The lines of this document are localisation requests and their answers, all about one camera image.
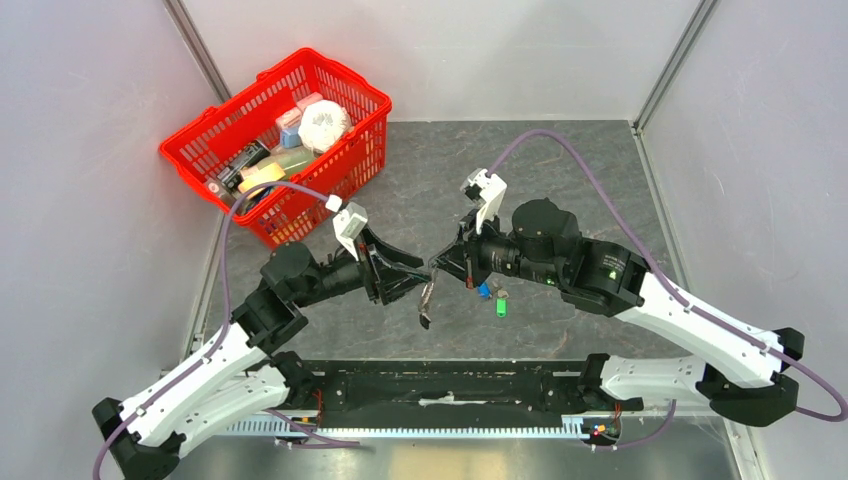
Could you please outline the keyring with key bunch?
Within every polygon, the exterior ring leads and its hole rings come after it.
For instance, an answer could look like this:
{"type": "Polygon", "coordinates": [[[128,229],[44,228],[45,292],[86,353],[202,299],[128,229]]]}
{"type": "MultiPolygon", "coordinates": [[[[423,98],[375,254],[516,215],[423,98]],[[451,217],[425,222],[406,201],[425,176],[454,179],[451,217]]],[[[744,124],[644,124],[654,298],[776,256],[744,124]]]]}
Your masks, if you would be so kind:
{"type": "Polygon", "coordinates": [[[423,329],[429,330],[432,320],[429,315],[430,303],[435,290],[436,281],[438,278],[438,269],[432,269],[430,272],[430,280],[424,285],[419,303],[418,303],[418,319],[423,329]]]}

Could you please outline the blue tag key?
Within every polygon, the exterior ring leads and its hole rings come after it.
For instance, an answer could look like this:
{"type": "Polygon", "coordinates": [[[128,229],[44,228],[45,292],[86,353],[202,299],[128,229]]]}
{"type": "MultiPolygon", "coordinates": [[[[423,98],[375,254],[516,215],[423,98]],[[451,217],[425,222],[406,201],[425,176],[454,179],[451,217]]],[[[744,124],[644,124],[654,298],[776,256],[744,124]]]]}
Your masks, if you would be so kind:
{"type": "Polygon", "coordinates": [[[479,286],[477,286],[476,292],[481,299],[489,300],[492,298],[492,292],[486,283],[481,283],[479,286]]]}

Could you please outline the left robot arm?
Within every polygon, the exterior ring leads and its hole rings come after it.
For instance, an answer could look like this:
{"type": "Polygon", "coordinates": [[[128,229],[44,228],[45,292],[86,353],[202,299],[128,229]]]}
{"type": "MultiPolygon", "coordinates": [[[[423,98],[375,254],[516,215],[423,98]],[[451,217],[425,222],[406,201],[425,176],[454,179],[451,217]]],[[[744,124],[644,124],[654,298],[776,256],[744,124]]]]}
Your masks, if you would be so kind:
{"type": "Polygon", "coordinates": [[[431,279],[421,258],[369,228],[324,262],[301,242],[283,244],[260,272],[257,288],[201,349],[135,396],[95,405],[104,442],[93,478],[111,457],[127,479],[164,479],[242,418],[282,404],[304,407],[314,393],[313,376],[299,356],[281,349],[308,323],[301,308],[358,289],[388,305],[431,279]]]}

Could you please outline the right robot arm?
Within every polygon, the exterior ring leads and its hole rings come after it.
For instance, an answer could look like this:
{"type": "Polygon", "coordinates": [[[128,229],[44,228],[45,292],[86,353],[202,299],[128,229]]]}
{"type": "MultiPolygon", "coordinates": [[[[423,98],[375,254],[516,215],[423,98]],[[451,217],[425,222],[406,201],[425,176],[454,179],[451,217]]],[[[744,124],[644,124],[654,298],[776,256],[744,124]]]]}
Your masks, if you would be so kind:
{"type": "Polygon", "coordinates": [[[548,199],[521,204],[509,232],[498,219],[480,220],[470,212],[431,266],[470,289],[492,274],[550,286],[577,310],[639,326],[684,350],[679,358],[648,360],[590,355],[577,382],[588,408],[604,408],[614,399],[678,400],[754,427],[796,409],[799,386],[786,371],[802,355],[800,332],[760,330],[715,308],[697,314],[694,298],[663,284],[643,257],[584,237],[576,216],[548,199]]]}

